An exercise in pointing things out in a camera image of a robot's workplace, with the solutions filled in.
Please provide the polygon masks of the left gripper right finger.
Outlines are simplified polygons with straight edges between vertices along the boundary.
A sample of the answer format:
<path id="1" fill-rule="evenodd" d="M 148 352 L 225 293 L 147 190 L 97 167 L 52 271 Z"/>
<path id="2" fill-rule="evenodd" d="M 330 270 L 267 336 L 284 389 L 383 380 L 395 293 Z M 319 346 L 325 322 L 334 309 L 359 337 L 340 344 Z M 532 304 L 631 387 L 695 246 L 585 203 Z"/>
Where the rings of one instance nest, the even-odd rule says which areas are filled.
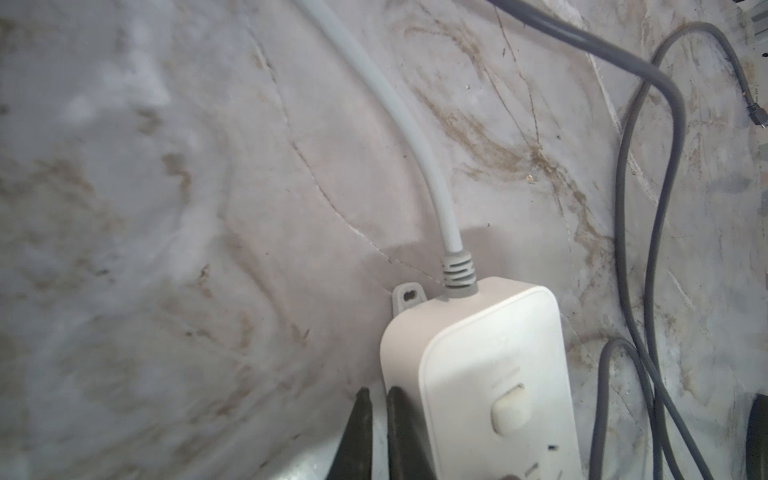
<path id="1" fill-rule="evenodd" d="M 386 408 L 389 479 L 435 480 L 405 391 L 400 387 L 390 388 Z"/>

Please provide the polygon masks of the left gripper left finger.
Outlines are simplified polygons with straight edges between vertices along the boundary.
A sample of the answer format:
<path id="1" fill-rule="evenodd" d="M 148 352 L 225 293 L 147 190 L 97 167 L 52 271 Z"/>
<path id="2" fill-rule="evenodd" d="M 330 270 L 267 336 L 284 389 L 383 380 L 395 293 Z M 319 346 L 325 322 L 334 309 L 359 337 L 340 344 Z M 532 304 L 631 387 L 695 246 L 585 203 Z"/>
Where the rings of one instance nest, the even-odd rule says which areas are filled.
<path id="1" fill-rule="evenodd" d="M 373 406 L 370 390 L 362 387 L 356 394 L 352 411 L 326 479 L 370 480 L 372 458 Z"/>

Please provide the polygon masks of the white power strip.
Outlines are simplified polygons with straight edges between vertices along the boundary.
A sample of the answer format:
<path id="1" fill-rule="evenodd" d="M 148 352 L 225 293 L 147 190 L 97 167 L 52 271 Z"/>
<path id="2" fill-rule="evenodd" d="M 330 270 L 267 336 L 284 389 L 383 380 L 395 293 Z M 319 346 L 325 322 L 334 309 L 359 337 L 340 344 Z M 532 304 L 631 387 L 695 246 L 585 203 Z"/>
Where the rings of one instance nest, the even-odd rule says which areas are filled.
<path id="1" fill-rule="evenodd" d="M 440 479 L 583 475 L 560 311 L 539 285 L 488 277 L 389 323 L 387 387 L 404 391 Z"/>

